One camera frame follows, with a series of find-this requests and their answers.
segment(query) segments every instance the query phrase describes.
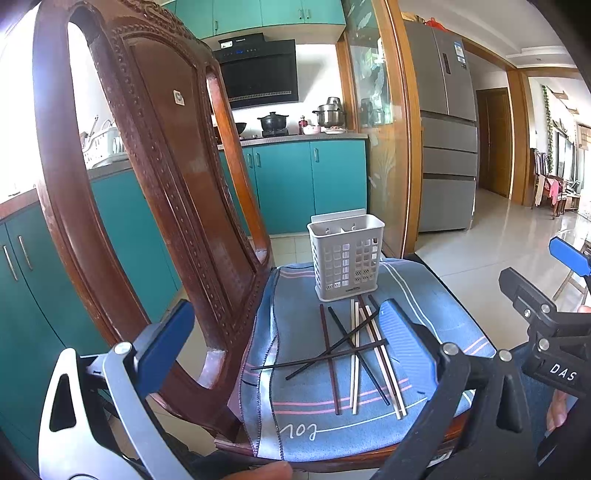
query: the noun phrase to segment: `hanging plant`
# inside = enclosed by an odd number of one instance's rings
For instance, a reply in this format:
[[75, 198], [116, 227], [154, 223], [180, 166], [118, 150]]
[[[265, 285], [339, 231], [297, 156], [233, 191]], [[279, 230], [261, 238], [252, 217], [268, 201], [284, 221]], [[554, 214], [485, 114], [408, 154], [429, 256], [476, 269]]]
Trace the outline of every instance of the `hanging plant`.
[[548, 99], [548, 87], [546, 85], [542, 85], [542, 92], [544, 94], [544, 108], [546, 110], [546, 136], [548, 138], [548, 171], [553, 172], [554, 159], [552, 157], [552, 152], [554, 145], [554, 135], [552, 135], [552, 116], [550, 115], [550, 101]]

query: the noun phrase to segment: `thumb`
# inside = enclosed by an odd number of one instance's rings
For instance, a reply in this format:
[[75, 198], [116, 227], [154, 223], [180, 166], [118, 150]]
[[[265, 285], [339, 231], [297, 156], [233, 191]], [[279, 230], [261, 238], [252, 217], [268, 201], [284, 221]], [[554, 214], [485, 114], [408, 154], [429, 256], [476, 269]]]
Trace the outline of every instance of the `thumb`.
[[287, 462], [268, 463], [256, 470], [233, 473], [222, 480], [291, 480], [293, 470]]

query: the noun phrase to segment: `refrigerator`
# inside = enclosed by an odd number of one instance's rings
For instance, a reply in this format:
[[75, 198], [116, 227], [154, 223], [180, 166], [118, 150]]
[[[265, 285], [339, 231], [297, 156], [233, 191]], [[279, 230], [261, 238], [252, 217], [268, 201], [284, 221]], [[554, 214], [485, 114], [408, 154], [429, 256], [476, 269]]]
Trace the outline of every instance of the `refrigerator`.
[[462, 39], [405, 21], [423, 127], [419, 232], [466, 229], [478, 169], [476, 105]]

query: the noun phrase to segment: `chair cushion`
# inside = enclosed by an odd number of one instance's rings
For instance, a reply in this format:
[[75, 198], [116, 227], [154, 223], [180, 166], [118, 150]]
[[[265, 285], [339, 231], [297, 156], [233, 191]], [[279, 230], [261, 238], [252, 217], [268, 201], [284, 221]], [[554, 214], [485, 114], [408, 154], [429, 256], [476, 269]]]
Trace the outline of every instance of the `chair cushion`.
[[[427, 400], [409, 382], [391, 345], [387, 347], [388, 354], [408, 410], [401, 420], [397, 420], [392, 404], [385, 404], [363, 369], [360, 369], [359, 411], [357, 415], [352, 414], [349, 356], [334, 360], [339, 416], [335, 415], [326, 361], [317, 362], [289, 381], [285, 376], [297, 367], [251, 370], [258, 365], [311, 358], [325, 350], [320, 300], [314, 286], [314, 267], [299, 264], [273, 270], [265, 288], [245, 352], [239, 387], [242, 420], [255, 456], [310, 462], [383, 448], [402, 440]], [[429, 328], [441, 343], [454, 342], [471, 355], [495, 354], [478, 325], [424, 265], [396, 259], [381, 262], [378, 289], [372, 295], [379, 304], [394, 298], [411, 321]], [[333, 301], [329, 305], [349, 331], [350, 300]], [[330, 315], [326, 317], [330, 342], [335, 343], [342, 336]], [[388, 332], [396, 331], [389, 324], [395, 321], [394, 315], [379, 316], [379, 328], [386, 339]], [[361, 332], [361, 344], [364, 343], [369, 343], [365, 330]], [[363, 357], [387, 391], [375, 353], [365, 351]], [[426, 368], [425, 375], [430, 374], [432, 370]], [[472, 391], [464, 392], [456, 415], [470, 407], [472, 398]]]

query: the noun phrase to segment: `doorway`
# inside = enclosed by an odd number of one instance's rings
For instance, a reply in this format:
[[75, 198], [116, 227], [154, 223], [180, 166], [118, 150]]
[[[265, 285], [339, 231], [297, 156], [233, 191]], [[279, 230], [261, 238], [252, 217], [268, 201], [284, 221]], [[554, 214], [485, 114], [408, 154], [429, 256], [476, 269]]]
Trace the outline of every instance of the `doorway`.
[[478, 186], [509, 198], [511, 190], [511, 104], [509, 89], [476, 91], [478, 106]]

